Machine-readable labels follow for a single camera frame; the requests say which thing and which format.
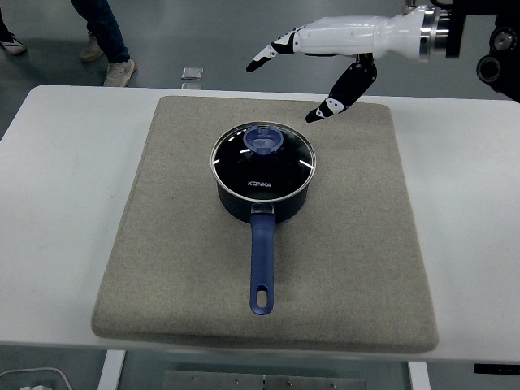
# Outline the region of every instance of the pot lid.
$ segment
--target pot lid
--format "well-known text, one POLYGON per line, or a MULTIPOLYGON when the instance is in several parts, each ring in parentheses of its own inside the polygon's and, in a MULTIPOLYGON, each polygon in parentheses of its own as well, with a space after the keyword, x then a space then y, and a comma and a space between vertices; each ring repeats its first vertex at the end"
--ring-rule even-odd
POLYGON ((245 123, 215 144, 211 166, 224 189, 238 197, 281 200, 301 191, 315 169, 310 143, 278 123, 245 123))

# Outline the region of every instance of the saucepan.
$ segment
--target saucepan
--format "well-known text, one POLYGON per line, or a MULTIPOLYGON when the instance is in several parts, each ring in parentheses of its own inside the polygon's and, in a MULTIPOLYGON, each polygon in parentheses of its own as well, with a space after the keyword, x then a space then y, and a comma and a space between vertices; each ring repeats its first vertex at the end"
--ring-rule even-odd
POLYGON ((219 138, 210 165, 225 209, 251 225, 249 305, 255 314, 269 314, 275 303, 275 224, 303 206, 316 169, 314 149, 283 124, 245 123, 219 138))

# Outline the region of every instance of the sneaker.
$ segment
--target sneaker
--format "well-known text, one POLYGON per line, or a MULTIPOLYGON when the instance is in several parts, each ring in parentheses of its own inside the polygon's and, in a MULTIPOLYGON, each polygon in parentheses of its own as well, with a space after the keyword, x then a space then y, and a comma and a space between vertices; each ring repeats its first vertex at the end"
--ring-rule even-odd
POLYGON ((89 43, 80 52, 80 60, 84 63, 91 63, 104 55, 103 50, 98 45, 98 39, 89 32, 89 43))
POLYGON ((7 50, 7 53, 12 55, 22 54, 25 51, 25 46, 22 42, 17 41, 13 37, 13 42, 0 42, 2 46, 7 50))
POLYGON ((126 63, 109 63, 103 87, 126 87, 137 69, 133 59, 126 63))

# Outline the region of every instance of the beige mat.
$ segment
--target beige mat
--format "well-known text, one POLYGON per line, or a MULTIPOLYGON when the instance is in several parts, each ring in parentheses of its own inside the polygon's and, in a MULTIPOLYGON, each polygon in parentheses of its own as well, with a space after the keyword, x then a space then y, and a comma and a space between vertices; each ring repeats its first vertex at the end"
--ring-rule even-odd
POLYGON ((99 336, 185 345, 417 353, 438 340, 386 106, 305 123, 316 102, 164 97, 103 277, 99 336), (275 308, 249 308, 250 227, 220 204, 216 140, 286 124, 316 150, 302 209, 275 230, 275 308))

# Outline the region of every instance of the logo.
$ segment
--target logo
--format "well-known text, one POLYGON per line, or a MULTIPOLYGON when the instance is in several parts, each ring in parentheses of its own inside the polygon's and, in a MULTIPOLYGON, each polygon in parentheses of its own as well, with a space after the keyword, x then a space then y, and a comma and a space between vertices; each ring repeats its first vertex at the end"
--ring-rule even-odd
POLYGON ((247 185, 252 185, 253 187, 271 187, 271 183, 264 183, 263 181, 248 181, 247 185))

